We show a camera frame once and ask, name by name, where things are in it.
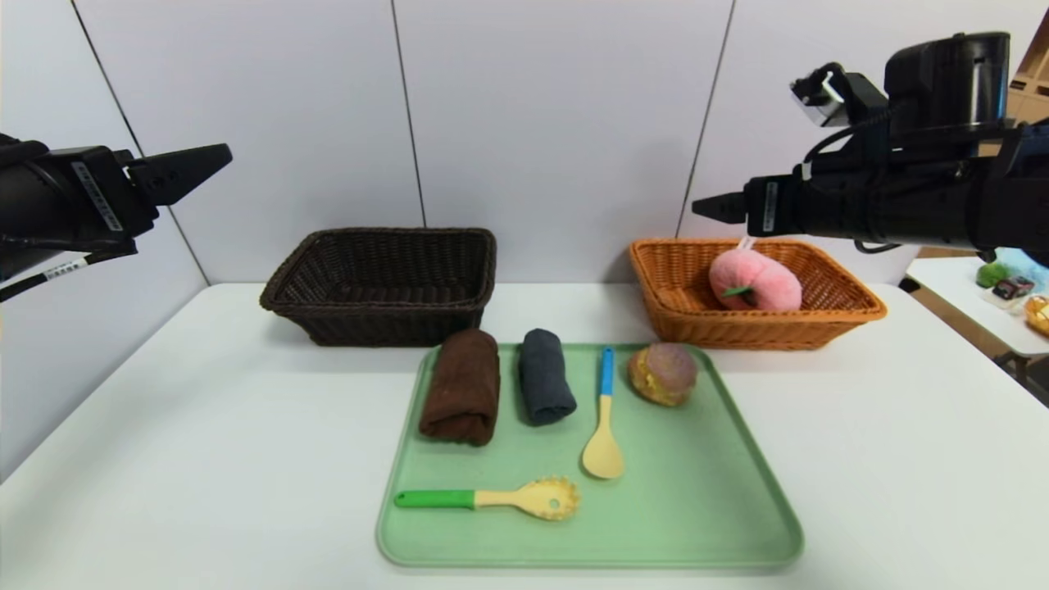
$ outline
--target green object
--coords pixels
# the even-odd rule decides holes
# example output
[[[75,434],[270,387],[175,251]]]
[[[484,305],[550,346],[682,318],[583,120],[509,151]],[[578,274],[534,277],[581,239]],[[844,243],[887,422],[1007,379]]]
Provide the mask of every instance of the green object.
[[[772,568],[801,553],[801,526],[751,438],[710,359],[697,389],[668,408],[634,393],[626,367],[643,344],[616,353],[612,421],[626,472],[597,480],[580,470],[597,425],[602,344],[564,344],[566,378],[578,409],[555,424],[526,422],[516,344],[499,345],[502,376],[495,438],[488,446],[437,442],[419,419],[437,351],[422,363],[379,517],[382,552],[409,567]],[[484,511],[402,509],[411,489],[516,489],[568,476],[582,502],[570,520],[522,518],[514,508]]]
[[[750,293],[753,290],[754,290],[753,287],[736,287],[735,289],[726,289],[725,292],[722,293],[722,297],[733,297],[735,295],[743,295],[744,293]]]
[[[470,508],[473,509],[472,489],[437,489],[402,491],[393,498],[393,504],[408,507],[428,508]]]
[[[1001,262],[990,262],[980,267],[977,271],[977,285],[984,289],[990,289],[998,285],[998,281],[1009,278],[1011,271]]]

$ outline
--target wicker basket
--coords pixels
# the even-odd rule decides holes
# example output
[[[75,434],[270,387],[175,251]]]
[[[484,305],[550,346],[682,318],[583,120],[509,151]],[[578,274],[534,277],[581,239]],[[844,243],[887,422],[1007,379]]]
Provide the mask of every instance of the wicker basket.
[[[435,346],[480,325],[494,287],[488,230],[349,228],[307,236],[259,303],[324,346]]]
[[[648,318],[662,340],[710,349],[811,350],[885,317],[885,305],[849,271],[818,248],[792,239],[763,239],[754,250],[797,275],[801,309],[728,311],[714,297],[708,274],[713,259],[737,244],[642,239],[630,246]]]

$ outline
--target orange wicker basket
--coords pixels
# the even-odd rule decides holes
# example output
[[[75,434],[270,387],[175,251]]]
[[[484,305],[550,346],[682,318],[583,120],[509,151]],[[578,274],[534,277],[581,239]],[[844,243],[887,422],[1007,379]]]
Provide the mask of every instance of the orange wicker basket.
[[[822,250],[793,239],[763,239],[754,250],[801,281],[796,312],[735,312],[714,297],[708,276],[737,239],[642,239],[630,245],[645,309],[660,339],[709,349],[818,349],[857,325],[881,319],[884,303]]]

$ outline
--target white wall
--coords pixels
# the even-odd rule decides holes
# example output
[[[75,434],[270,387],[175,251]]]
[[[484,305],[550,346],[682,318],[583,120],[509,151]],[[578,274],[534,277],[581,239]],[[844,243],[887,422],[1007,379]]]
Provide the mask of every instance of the white wall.
[[[423,223],[389,0],[92,0],[81,15],[147,151],[226,142],[176,205],[212,282],[309,232]]]
[[[0,57],[0,131],[133,149],[67,0],[4,0]],[[0,477],[205,287],[166,209],[138,248],[4,303]]]
[[[881,87],[885,61],[908,45],[955,33],[1012,34],[1011,67],[1020,65],[1045,14],[1044,0],[736,0],[689,202],[737,191],[751,176],[789,174],[830,134],[813,125],[788,84],[830,61]],[[686,211],[681,237],[743,235]],[[860,278],[896,282],[917,252],[899,248],[863,255],[851,241],[811,238]]]
[[[672,237],[731,0],[397,0],[431,226],[502,281],[633,280]]]

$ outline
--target cable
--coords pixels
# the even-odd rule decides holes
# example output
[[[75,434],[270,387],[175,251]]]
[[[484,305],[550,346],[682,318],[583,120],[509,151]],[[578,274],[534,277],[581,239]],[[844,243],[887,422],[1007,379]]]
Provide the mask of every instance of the cable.
[[[884,244],[884,245],[879,246],[877,248],[868,248],[868,246],[865,244],[863,244],[862,241],[860,241],[858,239],[854,239],[853,244],[856,246],[856,250],[859,250],[860,252],[862,252],[864,254],[881,254],[882,252],[889,252],[890,250],[896,250],[897,248],[900,247],[899,244]]]
[[[875,114],[870,119],[864,119],[863,121],[860,121],[855,125],[851,125],[849,127],[845,127],[844,129],[841,129],[840,131],[835,131],[830,135],[823,138],[822,140],[819,141],[819,143],[814,145],[812,149],[809,150],[809,153],[805,154],[805,160],[801,161],[801,164],[812,162],[812,159],[816,157],[816,154],[819,153],[825,147],[833,144],[834,142],[842,138],[848,138],[849,135],[854,134],[856,131],[859,131],[860,129],[865,129],[872,125],[877,125],[878,123],[883,123],[885,121],[889,121],[890,119],[893,118],[894,110],[895,108],[886,108],[885,110],[879,112],[878,114]]]
[[[52,269],[48,269],[40,274],[35,274],[30,277],[26,277],[14,285],[4,287],[0,289],[0,302],[6,301],[16,295],[21,295],[26,291],[33,289],[34,287],[39,287],[48,280],[53,280],[60,276],[65,276],[71,272],[79,271],[85,267],[91,265],[97,265],[99,262],[105,262],[106,260],[112,260],[113,258],[121,258],[123,256],[130,256],[132,254],[137,254],[138,250],[135,248],[134,241],[127,245],[128,249],[121,252],[95,252],[94,254],[88,254],[83,258],[78,258],[64,265],[59,265]]]

